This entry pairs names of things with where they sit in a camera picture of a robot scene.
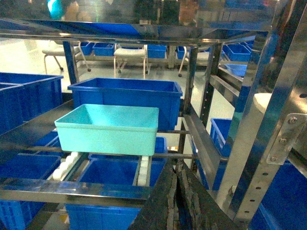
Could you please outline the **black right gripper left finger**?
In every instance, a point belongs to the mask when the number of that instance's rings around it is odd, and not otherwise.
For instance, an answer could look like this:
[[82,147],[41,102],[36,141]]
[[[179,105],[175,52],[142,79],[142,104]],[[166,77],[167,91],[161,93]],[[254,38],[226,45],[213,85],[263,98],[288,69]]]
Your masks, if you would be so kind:
[[154,186],[153,191],[130,230],[172,230],[174,228],[177,175],[171,160],[168,160]]

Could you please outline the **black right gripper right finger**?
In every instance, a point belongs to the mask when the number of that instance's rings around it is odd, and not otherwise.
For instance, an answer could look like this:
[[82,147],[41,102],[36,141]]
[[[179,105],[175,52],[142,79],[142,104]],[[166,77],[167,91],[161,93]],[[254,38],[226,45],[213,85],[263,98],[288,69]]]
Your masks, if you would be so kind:
[[176,164],[177,204],[182,230],[238,230],[183,160]]

